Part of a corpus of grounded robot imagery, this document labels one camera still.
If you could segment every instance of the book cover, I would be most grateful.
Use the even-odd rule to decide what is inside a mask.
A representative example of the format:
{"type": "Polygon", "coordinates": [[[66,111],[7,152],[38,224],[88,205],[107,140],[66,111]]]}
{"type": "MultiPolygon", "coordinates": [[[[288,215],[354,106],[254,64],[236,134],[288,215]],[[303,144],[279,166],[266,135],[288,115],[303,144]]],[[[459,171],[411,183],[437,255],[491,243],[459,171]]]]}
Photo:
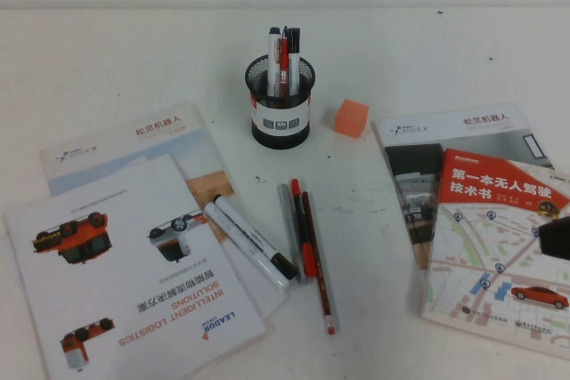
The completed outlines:
{"type": "MultiPolygon", "coordinates": [[[[216,146],[189,103],[55,144],[42,150],[41,158],[50,191],[59,195],[164,154],[172,155],[200,209],[218,193],[235,206],[241,205],[216,146]]],[[[287,295],[274,287],[223,231],[208,223],[259,313],[268,316],[287,295]]]]}
{"type": "Polygon", "coordinates": [[[428,266],[439,173],[446,149],[551,166],[515,104],[383,117],[374,121],[372,128],[394,177],[403,219],[421,269],[428,266]]]}
{"type": "Polygon", "coordinates": [[[169,155],[6,219],[52,379],[178,379],[265,330],[169,155]]]}
{"type": "Polygon", "coordinates": [[[570,359],[569,204],[553,169],[447,150],[422,316],[570,359]]]}

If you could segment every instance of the red marker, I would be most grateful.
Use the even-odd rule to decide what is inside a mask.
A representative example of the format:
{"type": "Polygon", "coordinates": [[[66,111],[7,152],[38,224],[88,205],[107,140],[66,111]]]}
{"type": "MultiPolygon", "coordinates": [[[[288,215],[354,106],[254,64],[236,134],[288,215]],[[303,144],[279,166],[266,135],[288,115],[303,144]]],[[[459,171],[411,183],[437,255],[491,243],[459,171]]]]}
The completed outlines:
{"type": "Polygon", "coordinates": [[[291,182],[293,189],[293,200],[295,201],[295,214],[297,216],[297,226],[299,228],[299,237],[301,239],[301,254],[303,254],[303,265],[305,266],[305,275],[309,278],[317,277],[317,266],[314,261],[314,249],[309,239],[307,222],[303,211],[303,202],[301,201],[301,187],[299,180],[294,179],[291,182]]]}
{"type": "Polygon", "coordinates": [[[281,54],[279,58],[279,96],[289,97],[289,45],[287,27],[283,29],[281,38],[281,54]]]}

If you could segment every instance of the red pen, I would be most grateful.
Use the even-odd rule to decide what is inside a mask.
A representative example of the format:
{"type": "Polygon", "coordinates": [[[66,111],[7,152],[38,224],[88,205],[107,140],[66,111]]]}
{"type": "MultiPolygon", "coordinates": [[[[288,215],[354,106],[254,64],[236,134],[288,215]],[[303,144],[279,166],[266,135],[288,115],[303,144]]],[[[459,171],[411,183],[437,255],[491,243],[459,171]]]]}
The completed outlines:
{"type": "Polygon", "coordinates": [[[287,27],[283,29],[281,37],[281,50],[279,58],[279,96],[289,97],[289,45],[287,41],[287,27]]]}
{"type": "Polygon", "coordinates": [[[314,260],[317,269],[317,281],[319,282],[319,294],[321,295],[322,313],[324,315],[325,327],[330,335],[335,334],[335,324],[332,320],[332,310],[330,308],[329,293],[327,292],[327,284],[324,281],[324,272],[322,270],[322,258],[319,253],[319,245],[317,244],[317,232],[314,228],[313,211],[311,209],[311,202],[309,201],[309,194],[303,192],[303,209],[305,209],[305,218],[309,230],[309,239],[313,244],[314,260]]]}
{"type": "Polygon", "coordinates": [[[293,180],[291,182],[291,188],[293,189],[293,201],[295,202],[295,214],[297,216],[297,225],[301,240],[301,254],[303,254],[305,275],[309,278],[316,278],[317,265],[314,260],[314,249],[309,238],[305,212],[303,210],[303,202],[301,201],[301,187],[299,186],[299,180],[293,180]]]}

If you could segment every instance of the label on pen holder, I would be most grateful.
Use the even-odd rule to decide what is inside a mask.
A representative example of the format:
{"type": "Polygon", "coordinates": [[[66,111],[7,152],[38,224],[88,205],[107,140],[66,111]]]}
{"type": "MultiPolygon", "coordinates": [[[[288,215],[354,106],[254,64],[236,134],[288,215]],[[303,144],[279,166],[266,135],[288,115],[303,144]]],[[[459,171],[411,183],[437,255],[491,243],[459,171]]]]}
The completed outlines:
{"type": "Polygon", "coordinates": [[[311,97],[291,109],[269,109],[251,99],[251,120],[262,133],[285,137],[299,133],[309,125],[311,97]]]}

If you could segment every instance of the black marker cap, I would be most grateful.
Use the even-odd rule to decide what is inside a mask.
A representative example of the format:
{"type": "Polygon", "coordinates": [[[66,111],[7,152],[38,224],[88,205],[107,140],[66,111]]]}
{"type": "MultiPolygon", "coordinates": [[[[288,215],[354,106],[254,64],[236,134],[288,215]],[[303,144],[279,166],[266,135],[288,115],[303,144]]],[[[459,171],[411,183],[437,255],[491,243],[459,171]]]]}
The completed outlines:
{"type": "Polygon", "coordinates": [[[301,38],[301,29],[298,27],[289,27],[287,29],[287,45],[289,53],[299,53],[299,40],[301,38]]]}
{"type": "Polygon", "coordinates": [[[271,263],[278,271],[283,273],[285,278],[289,280],[295,278],[299,272],[298,268],[287,260],[281,253],[277,253],[271,257],[271,263]]]}

